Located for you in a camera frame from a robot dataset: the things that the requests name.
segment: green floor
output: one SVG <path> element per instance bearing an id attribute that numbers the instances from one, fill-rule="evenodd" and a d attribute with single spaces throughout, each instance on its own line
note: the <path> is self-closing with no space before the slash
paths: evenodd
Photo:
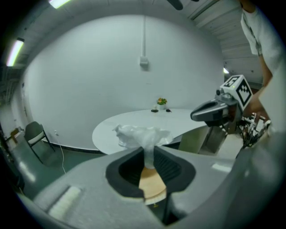
<path id="1" fill-rule="evenodd" d="M 60 148 L 54 147 L 55 152 L 48 144 L 38 142 L 33 146 L 44 164 L 42 164 L 25 141 L 19 143 L 12 151 L 15 165 L 22 174 L 25 187 L 24 194 L 33 199 L 43 188 L 64 174 L 62 168 L 63 155 Z M 78 164 L 103 156 L 95 153 L 81 153 L 63 149 L 64 168 L 66 172 Z"/>

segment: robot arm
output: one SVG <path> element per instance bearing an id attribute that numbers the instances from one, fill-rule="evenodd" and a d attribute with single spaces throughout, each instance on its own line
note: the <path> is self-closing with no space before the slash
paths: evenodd
<path id="1" fill-rule="evenodd" d="M 209 127 L 223 125 L 226 131 L 229 131 L 231 125 L 241 120 L 252 96 L 245 77 L 232 76 L 216 91 L 213 100 L 193 110 L 191 119 L 206 122 Z"/>

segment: ceiling light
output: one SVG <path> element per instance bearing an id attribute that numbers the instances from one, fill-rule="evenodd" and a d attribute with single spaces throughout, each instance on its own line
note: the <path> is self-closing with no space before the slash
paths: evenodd
<path id="1" fill-rule="evenodd" d="M 49 0 L 49 3 L 54 7 L 54 8 L 59 8 L 63 4 L 69 2 L 70 0 Z"/>
<path id="2" fill-rule="evenodd" d="M 24 44 L 24 39 L 21 39 L 21 38 L 18 38 L 17 41 L 14 43 L 13 48 L 10 52 L 9 57 L 8 57 L 7 66 L 11 67 L 14 65 L 15 60 L 16 60 L 23 44 Z"/>
<path id="3" fill-rule="evenodd" d="M 228 72 L 228 70 L 227 70 L 226 68 L 223 68 L 223 72 L 224 72 L 225 74 L 229 74 L 229 72 Z"/>

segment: plastic bag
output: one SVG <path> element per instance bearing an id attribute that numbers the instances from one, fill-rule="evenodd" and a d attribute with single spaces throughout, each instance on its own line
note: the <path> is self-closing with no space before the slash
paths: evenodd
<path id="1" fill-rule="evenodd" d="M 157 127 L 137 127 L 131 125 L 117 125 L 114 128 L 119 138 L 119 145 L 125 148 L 142 147 L 144 149 L 144 164 L 153 169 L 154 146 L 170 144 L 173 136 L 170 131 Z"/>

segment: table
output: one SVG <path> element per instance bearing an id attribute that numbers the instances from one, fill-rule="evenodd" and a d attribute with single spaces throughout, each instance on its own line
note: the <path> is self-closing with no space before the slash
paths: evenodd
<path id="1" fill-rule="evenodd" d="M 113 131 L 118 124 L 162 128 L 170 131 L 173 138 L 206 125 L 205 122 L 195 122 L 191 119 L 192 110 L 171 109 L 171 111 L 160 110 L 153 113 L 151 110 L 139 110 L 108 118 L 93 130 L 93 143 L 98 150 L 106 154 L 125 150 L 118 145 L 116 132 Z"/>

